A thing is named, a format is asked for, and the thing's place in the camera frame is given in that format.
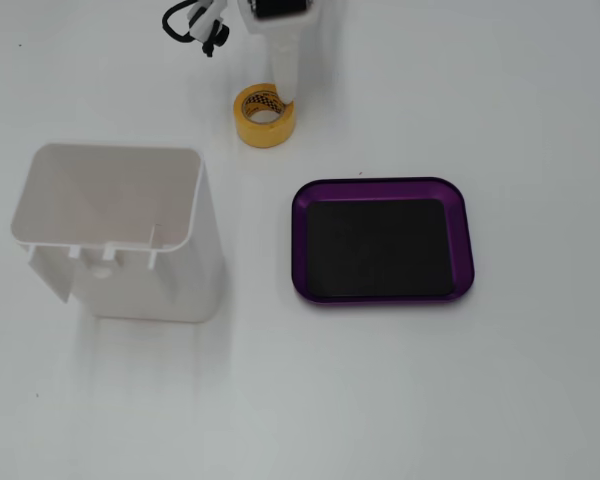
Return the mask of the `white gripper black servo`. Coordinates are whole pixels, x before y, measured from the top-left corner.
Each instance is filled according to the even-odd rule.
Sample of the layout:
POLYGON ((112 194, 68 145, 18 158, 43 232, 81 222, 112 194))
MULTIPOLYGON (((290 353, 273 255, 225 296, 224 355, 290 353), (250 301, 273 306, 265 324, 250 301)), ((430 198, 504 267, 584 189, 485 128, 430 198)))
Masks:
MULTIPOLYGON (((187 14, 190 36, 203 44, 224 45, 229 36, 222 18, 227 3, 227 0, 197 1, 187 14)), ((239 0, 237 4, 250 34, 301 30, 318 17, 318 2, 311 0, 239 0)), ((291 104, 298 88, 300 35, 268 36, 267 44, 277 95, 284 104, 291 104)))

